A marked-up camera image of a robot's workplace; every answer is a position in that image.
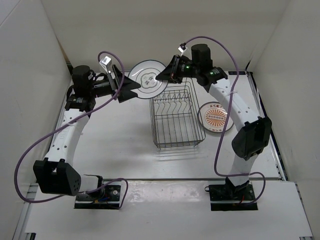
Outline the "white plate blue cloud motif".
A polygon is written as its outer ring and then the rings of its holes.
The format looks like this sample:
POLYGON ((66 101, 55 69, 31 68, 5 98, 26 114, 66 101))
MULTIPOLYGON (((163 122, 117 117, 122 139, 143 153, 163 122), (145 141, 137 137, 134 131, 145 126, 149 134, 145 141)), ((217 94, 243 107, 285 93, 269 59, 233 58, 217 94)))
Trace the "white plate blue cloud motif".
POLYGON ((144 60, 136 64, 127 75, 131 80, 140 84, 134 89, 139 99, 152 99, 160 95, 168 86, 168 81, 156 80, 166 66, 157 60, 144 60))

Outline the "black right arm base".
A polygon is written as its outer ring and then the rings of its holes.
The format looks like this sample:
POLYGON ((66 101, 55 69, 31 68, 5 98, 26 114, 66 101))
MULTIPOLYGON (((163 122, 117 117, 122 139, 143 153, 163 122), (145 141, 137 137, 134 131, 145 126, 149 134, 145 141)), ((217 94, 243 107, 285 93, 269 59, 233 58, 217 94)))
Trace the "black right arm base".
POLYGON ((213 182, 204 187, 209 194, 210 210, 213 212, 257 211, 258 205, 253 185, 247 183, 233 187, 228 179, 224 183, 213 182))

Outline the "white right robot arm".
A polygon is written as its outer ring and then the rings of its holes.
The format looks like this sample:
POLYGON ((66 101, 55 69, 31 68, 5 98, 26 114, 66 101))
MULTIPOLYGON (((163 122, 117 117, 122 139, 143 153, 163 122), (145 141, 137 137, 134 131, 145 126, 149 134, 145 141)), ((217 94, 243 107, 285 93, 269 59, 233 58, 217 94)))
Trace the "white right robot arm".
POLYGON ((220 192, 230 200, 238 199, 249 184, 255 160, 268 145, 272 121, 252 110, 234 90, 236 83, 230 82, 222 68, 213 66, 211 60, 195 63, 185 56, 175 55, 155 78, 174 84, 180 84, 183 78, 196 79, 227 111, 226 118, 233 121, 237 134, 231 142, 234 151, 232 167, 225 175, 220 192))

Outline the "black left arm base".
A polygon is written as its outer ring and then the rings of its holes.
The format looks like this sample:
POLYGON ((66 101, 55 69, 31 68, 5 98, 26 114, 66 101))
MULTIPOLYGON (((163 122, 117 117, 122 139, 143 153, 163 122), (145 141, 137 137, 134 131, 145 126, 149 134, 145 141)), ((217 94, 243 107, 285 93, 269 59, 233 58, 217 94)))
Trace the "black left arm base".
POLYGON ((75 198, 73 208, 76 210, 119 210, 124 192, 122 182, 115 181, 95 193, 79 193, 75 198))

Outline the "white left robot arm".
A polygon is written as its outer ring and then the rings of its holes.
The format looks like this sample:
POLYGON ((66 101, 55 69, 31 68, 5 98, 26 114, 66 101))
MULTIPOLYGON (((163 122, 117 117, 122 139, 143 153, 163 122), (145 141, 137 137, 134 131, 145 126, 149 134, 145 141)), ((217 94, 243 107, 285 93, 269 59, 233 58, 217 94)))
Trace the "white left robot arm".
POLYGON ((72 86, 67 91, 63 112, 66 128, 59 131, 43 160, 33 165, 40 190, 44 194, 76 196, 87 192, 93 200, 105 194, 102 177, 81 175, 73 168, 75 151, 85 125, 96 105, 96 98, 115 96, 118 102, 136 98, 140 84, 115 66, 107 73, 96 74, 89 66, 79 65, 72 70, 72 86))

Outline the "plate with orange sunburst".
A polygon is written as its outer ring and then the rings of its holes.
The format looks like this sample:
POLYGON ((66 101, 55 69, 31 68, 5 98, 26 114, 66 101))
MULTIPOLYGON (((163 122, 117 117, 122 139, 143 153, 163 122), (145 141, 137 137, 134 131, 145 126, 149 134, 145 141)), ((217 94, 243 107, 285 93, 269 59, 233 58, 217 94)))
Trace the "plate with orange sunburst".
MULTIPOLYGON (((213 134, 221 134, 227 118, 227 111, 217 101, 211 101, 203 104, 198 112, 197 118, 199 124, 208 132, 213 134)), ((226 132, 234 126, 234 122, 229 118, 226 125, 226 132)))

